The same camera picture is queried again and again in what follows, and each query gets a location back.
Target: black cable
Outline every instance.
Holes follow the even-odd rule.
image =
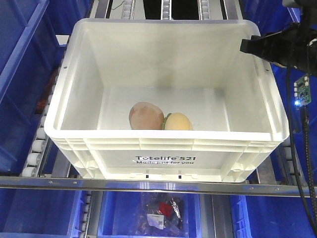
[[[316,202],[316,193],[314,188],[314,175],[313,175],[313,165],[310,154],[310,145],[309,145],[309,116],[307,112],[307,106],[300,107],[301,121],[303,127],[303,136],[304,136],[304,151],[305,159],[307,166],[307,177],[308,177],[308,188],[309,194],[312,201],[313,214],[315,224],[317,224],[317,202]]]
[[[303,187],[299,178],[299,171],[298,171],[298,167],[297,167],[297,162],[296,162],[296,156],[295,156],[295,143],[294,143],[294,134],[293,134],[293,124],[292,124],[292,97],[291,97],[291,93],[290,93],[290,67],[287,67],[287,71],[286,71],[286,94],[287,94],[287,114],[288,114],[288,128],[289,128],[289,138],[290,138],[290,142],[291,142],[291,156],[292,156],[292,162],[293,162],[293,168],[294,168],[294,174],[295,174],[295,179],[296,179],[296,184],[298,187],[298,191],[300,194],[300,197],[302,199],[302,203],[304,206],[304,210],[306,212],[308,221],[312,227],[312,230],[315,234],[315,237],[317,237],[317,227],[313,221],[313,218],[311,216],[306,198],[304,196],[304,191],[303,191]]]
[[[124,1],[122,1],[122,3],[119,6],[116,6],[115,8],[111,8],[111,10],[116,10],[118,7],[121,7],[122,4],[124,4]]]

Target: white plastic crate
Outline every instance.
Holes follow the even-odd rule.
[[[288,136],[269,63],[239,50],[257,34],[242,20],[81,20],[46,133],[84,178],[242,182]],[[131,130],[140,101],[194,130]]]

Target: red item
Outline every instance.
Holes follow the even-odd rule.
[[[166,204],[166,203],[160,202],[159,203],[159,210],[160,210],[160,212],[162,212],[163,215],[170,218],[170,216],[172,215],[173,207]]]

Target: metal frame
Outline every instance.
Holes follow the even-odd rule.
[[[209,2],[197,0],[199,6],[200,20],[211,19]],[[129,2],[129,14],[123,18],[133,18],[135,0]],[[171,19],[172,0],[162,0],[161,18]],[[234,0],[220,0],[224,19],[238,19],[237,8]],[[95,0],[94,8],[90,17],[109,18],[112,0]],[[48,156],[51,146],[44,152]],[[270,158],[257,169],[257,179],[244,183],[217,183],[217,182],[163,182],[151,180],[108,180],[108,179],[82,179],[69,178],[70,163],[60,152],[57,155],[53,172],[51,175],[41,174],[43,164],[39,166],[40,174],[37,178],[23,178],[15,176],[1,176],[0,187],[3,188],[31,188],[31,189],[67,189],[67,190],[99,190],[99,191],[173,191],[187,193],[205,194],[244,194],[244,195],[265,195],[265,196],[299,196],[298,189],[292,178],[292,168],[287,162],[287,146],[280,146],[277,149],[279,165],[284,177],[284,181],[276,181]],[[305,196],[309,196],[305,179],[301,176]]]

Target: white label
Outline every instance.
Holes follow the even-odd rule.
[[[156,227],[160,230],[164,229],[164,215],[147,214],[147,218],[151,227]]]

